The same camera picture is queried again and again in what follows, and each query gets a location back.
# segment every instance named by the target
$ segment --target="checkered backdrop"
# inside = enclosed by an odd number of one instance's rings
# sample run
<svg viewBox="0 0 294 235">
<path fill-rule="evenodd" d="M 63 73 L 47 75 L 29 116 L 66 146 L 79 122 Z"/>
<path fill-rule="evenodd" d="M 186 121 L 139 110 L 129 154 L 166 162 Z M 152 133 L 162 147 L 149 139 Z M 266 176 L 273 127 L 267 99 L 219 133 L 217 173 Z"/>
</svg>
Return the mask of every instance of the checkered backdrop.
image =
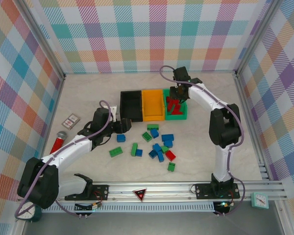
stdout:
<svg viewBox="0 0 294 235">
<path fill-rule="evenodd" d="M 294 216 L 294 0 L 284 0 L 243 72 L 242 83 L 275 180 Z"/>
<path fill-rule="evenodd" d="M 66 72 L 233 70 L 270 0 L 26 0 Z"/>
<path fill-rule="evenodd" d="M 12 0 L 0 0 L 0 235 L 14 223 L 25 163 L 40 156 L 60 78 Z"/>
</svg>

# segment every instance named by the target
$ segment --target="warning sign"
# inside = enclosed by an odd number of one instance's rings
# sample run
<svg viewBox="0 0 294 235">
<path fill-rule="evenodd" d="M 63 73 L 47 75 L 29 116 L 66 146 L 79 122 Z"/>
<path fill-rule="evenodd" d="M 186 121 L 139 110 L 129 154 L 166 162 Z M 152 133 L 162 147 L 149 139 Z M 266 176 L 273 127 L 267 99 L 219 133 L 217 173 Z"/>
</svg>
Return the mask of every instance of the warning sign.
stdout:
<svg viewBox="0 0 294 235">
<path fill-rule="evenodd" d="M 138 189 L 138 190 L 134 190 L 133 193 L 138 197 L 139 200 L 141 200 L 141 202 L 143 201 L 144 197 L 145 197 L 145 193 L 146 193 L 147 188 L 142 188 L 142 189 Z"/>
</svg>

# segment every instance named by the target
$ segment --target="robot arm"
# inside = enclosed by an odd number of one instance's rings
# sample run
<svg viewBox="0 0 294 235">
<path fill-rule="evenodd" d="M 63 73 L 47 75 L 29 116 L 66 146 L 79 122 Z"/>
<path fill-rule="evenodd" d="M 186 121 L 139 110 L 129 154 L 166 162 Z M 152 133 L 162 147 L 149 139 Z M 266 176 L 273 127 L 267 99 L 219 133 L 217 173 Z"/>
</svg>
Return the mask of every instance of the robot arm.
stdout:
<svg viewBox="0 0 294 235">
<path fill-rule="evenodd" d="M 241 130 L 233 115 L 220 103 L 231 109 L 240 120 L 239 108 L 236 104 L 229 105 L 219 100 L 198 78 L 191 79 L 185 67 L 173 70 L 173 74 L 175 81 L 188 81 L 198 87 L 178 84 L 177 87 L 170 87 L 170 97 L 179 99 L 181 102 L 192 99 L 210 112 L 209 136 L 216 146 L 216 164 L 212 174 L 211 187 L 216 196 L 221 196 L 224 192 L 227 193 L 227 188 L 231 188 L 233 185 L 234 180 L 227 170 L 227 160 L 229 149 L 239 141 Z M 231 155 L 233 155 L 233 148 L 230 152 L 230 164 Z"/>
<path fill-rule="evenodd" d="M 54 154 L 59 150 L 42 159 L 29 159 L 25 165 L 17 190 L 18 195 L 20 197 L 25 197 L 41 167 L 49 162 L 50 159 L 53 159 L 34 185 L 28 200 L 46 209 L 59 197 L 79 194 L 84 200 L 89 198 L 94 191 L 92 179 L 81 174 L 75 174 L 72 179 L 59 181 L 59 175 L 78 158 L 99 146 L 104 137 L 111 137 L 112 133 L 125 133 L 131 128 L 131 121 L 123 118 L 121 121 L 110 122 L 99 134 L 89 139 L 78 141 L 102 129 L 108 118 L 110 118 L 108 110 L 105 108 L 98 108 L 95 111 L 93 121 L 88 122 L 73 140 L 66 144 L 69 145 L 74 143 L 74 145 L 68 148 L 63 146 L 56 158 Z"/>
</svg>

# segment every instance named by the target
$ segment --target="green clock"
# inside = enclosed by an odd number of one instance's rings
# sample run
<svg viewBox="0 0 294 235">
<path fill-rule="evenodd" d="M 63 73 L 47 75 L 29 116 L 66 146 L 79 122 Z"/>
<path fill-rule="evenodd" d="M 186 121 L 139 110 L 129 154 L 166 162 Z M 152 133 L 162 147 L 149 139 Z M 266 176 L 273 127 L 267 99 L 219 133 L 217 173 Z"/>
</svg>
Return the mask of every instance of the green clock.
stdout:
<svg viewBox="0 0 294 235">
<path fill-rule="evenodd" d="M 267 195 L 260 192 L 253 192 L 250 196 L 252 207 L 258 209 L 269 209 L 269 201 Z"/>
<path fill-rule="evenodd" d="M 22 206 L 22 208 L 20 209 L 20 212 L 26 210 L 27 208 L 29 208 L 32 205 L 33 205 L 33 203 L 26 202 Z M 29 209 L 29 211 L 25 212 L 24 214 L 22 214 L 16 218 L 20 219 L 20 220 L 30 221 L 30 222 L 37 222 L 38 220 L 40 220 L 41 216 L 42 216 L 41 207 L 35 205 L 31 209 Z"/>
</svg>

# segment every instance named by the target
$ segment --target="red block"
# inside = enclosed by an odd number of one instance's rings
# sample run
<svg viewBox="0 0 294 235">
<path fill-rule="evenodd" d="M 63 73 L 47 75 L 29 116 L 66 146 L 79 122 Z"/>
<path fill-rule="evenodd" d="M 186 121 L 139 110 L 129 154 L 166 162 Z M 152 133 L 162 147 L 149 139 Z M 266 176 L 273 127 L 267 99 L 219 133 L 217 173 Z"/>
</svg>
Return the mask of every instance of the red block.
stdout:
<svg viewBox="0 0 294 235">
<path fill-rule="evenodd" d="M 176 156 L 171 152 L 171 150 L 166 152 L 166 156 L 171 162 L 176 158 Z"/>
<path fill-rule="evenodd" d="M 178 99 L 171 99 L 168 104 L 168 112 L 171 111 L 173 105 L 178 105 L 178 103 L 179 103 Z"/>
<path fill-rule="evenodd" d="M 176 104 L 171 114 L 172 115 L 181 115 L 181 114 L 183 114 L 183 112 L 181 112 L 180 109 L 181 109 L 181 105 Z"/>
</svg>

